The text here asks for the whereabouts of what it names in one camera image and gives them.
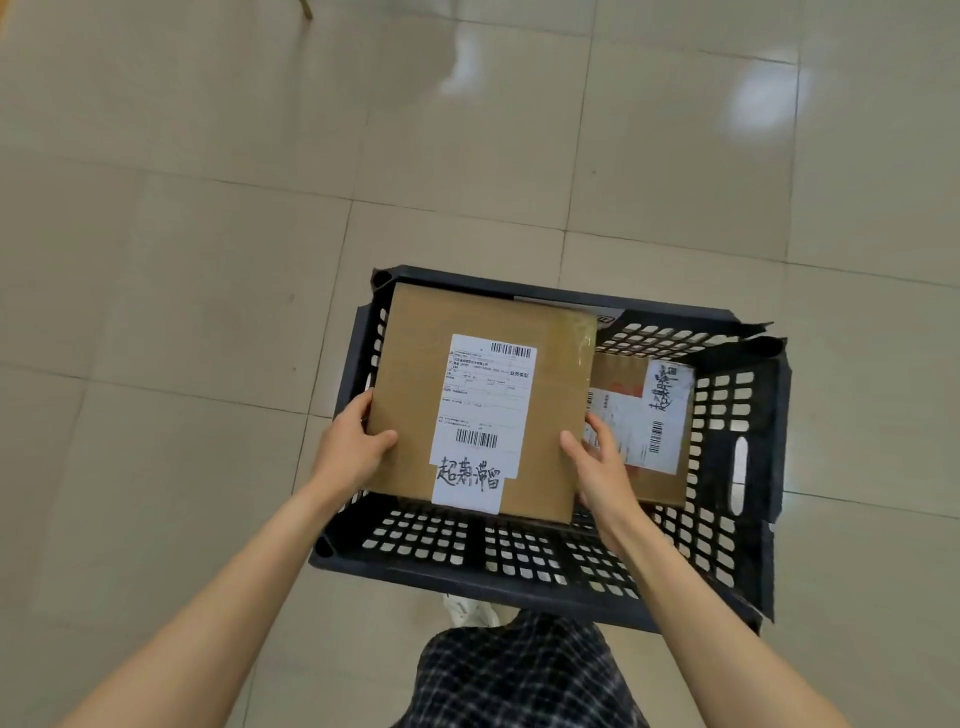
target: checkered fabric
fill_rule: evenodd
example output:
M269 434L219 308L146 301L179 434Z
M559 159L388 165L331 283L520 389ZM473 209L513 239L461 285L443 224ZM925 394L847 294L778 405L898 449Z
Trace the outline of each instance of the checkered fabric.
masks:
M420 655L404 728L644 727L595 624L520 612L505 627L460 627Z

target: floor tile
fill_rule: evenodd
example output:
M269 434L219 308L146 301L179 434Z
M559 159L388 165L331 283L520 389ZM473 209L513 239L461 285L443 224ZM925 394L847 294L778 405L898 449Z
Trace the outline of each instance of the floor tile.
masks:
M596 0L399 0L396 6L457 20L589 36Z
M805 70L800 97L789 259L960 284L960 93Z
M194 4L156 168L349 197L383 14Z
M950 0L805 0L804 65L960 84L960 5Z
M960 290L791 266L787 490L960 516Z
M46 728L66 716L145 637L0 613L0 723ZM250 695L244 685L226 728L242 728Z
M356 198L562 228L589 41L391 20Z
M787 495L764 638L853 725L960 722L960 521Z
M324 431L330 427L333 422L327 417L314 417L310 415L306 422L306 433L303 435L303 447L300 448L300 462L297 464L297 479L294 485L295 490L302 487L310 479L310 471L313 469L314 458L317 457L317 445L320 444L320 437Z
M450 626L439 594L304 566L260 665L335 669L389 684L409 697L420 653Z
M598 1L597 37L797 62L801 0Z
M191 4L12 3L0 43L0 144L147 165Z
M25 608L85 382L0 367L0 608Z
M753 324L780 317L785 268L768 260L568 232L560 287L727 308Z
M143 184L0 143L0 361L90 374Z
M703 728L697 705L663 637L608 624L600 629L650 725Z
M305 412L349 203L152 177L96 378Z
M354 203L324 338L311 413L331 417L357 306L372 269L416 265L482 278L555 286L563 234L491 220Z
M595 40L571 230L783 259L797 71Z
M151 632L290 494L305 417L90 384L32 609Z
M368 728L393 725L412 692L327 670L260 666L246 728L316 726Z

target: sneaker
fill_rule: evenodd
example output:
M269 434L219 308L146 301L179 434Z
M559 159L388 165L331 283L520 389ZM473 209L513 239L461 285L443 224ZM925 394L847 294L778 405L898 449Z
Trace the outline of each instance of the sneaker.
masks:
M450 613L454 627L499 627L500 617L488 601L467 599L465 596L444 595L444 607Z

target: black plastic crate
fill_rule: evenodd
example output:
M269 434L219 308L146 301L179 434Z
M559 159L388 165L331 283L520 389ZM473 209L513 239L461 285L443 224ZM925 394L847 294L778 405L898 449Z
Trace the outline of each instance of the black plastic crate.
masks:
M743 324L726 310L399 266L373 272L372 302L357 309L338 413L375 383L398 282L613 309L610 325L597 332L598 351L675 359L692 366L697 379L686 506L644 508L744 621L758 630L763 615L773 618L772 524L782 501L790 399L785 340L762 335L767 325ZM740 465L735 469L738 449ZM742 487L734 480L742 481ZM633 578L600 542L592 516L582 509L566 525L364 491L329 523L310 564L657 631Z

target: person's right hand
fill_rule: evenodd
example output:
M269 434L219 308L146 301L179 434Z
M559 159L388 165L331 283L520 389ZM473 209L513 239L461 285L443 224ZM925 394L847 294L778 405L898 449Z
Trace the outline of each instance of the person's right hand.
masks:
M637 515L637 512L643 515L643 511L636 502L627 469L610 428L592 413L587 414L587 424L597 433L599 450L581 443L567 430L560 433L560 447L577 469L580 496L593 513L601 538L607 548L619 553L619 543L614 536L616 523L623 517Z

